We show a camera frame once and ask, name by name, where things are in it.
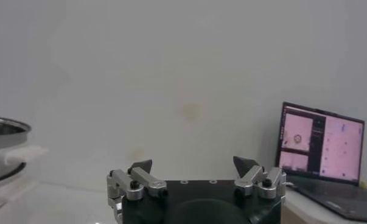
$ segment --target black screw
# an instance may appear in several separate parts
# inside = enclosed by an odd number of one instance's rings
[[[266,179],[262,183],[263,187],[271,187],[273,185],[273,182],[270,179]]]
[[[139,186],[140,186],[140,184],[136,180],[133,180],[133,181],[130,182],[130,189],[137,189],[137,188],[139,188]]]

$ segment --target laptop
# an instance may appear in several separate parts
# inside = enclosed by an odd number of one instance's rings
[[[360,189],[365,122],[283,103],[276,165],[299,193],[346,219],[367,222]]]

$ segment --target wall stain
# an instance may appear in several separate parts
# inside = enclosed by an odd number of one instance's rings
[[[134,148],[127,155],[129,161],[141,161],[144,158],[145,149],[143,147]]]
[[[184,120],[193,123],[201,116],[201,105],[198,103],[186,103],[178,110],[178,114]]]

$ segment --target white table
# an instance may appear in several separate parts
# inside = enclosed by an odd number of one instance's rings
[[[282,210],[282,223],[365,223],[346,220],[290,189],[286,190],[286,202]]]
[[[0,224],[117,224],[106,192],[40,183],[0,208]]]

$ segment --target screen display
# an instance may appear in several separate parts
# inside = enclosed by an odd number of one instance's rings
[[[284,170],[358,181],[362,122],[285,106],[279,137]]]

